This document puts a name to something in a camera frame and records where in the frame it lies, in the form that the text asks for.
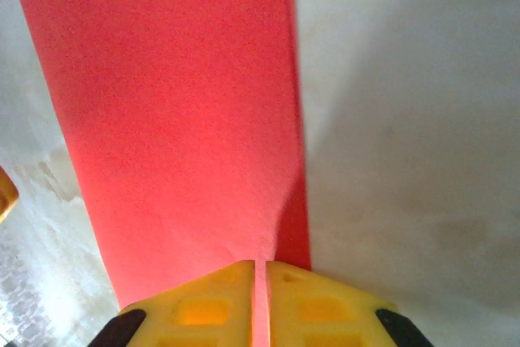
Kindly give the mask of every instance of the gray surface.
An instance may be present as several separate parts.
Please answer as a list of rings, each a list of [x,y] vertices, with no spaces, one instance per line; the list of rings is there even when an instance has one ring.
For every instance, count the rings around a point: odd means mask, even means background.
[[[298,0],[315,270],[520,345],[520,0]]]

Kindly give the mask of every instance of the red paper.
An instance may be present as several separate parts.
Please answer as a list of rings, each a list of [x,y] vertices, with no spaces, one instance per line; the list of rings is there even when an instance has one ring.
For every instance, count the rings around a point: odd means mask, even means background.
[[[310,266],[293,0],[21,2],[121,306]]]

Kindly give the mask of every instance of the yellow plastic object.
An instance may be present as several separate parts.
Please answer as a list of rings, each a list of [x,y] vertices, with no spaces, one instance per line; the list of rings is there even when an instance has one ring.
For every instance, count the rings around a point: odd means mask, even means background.
[[[396,347],[369,293],[283,262],[267,263],[271,347]]]
[[[7,217],[16,201],[18,201],[18,190],[0,167],[0,223]]]
[[[254,262],[245,260],[124,308],[146,317],[128,347],[250,347]]]

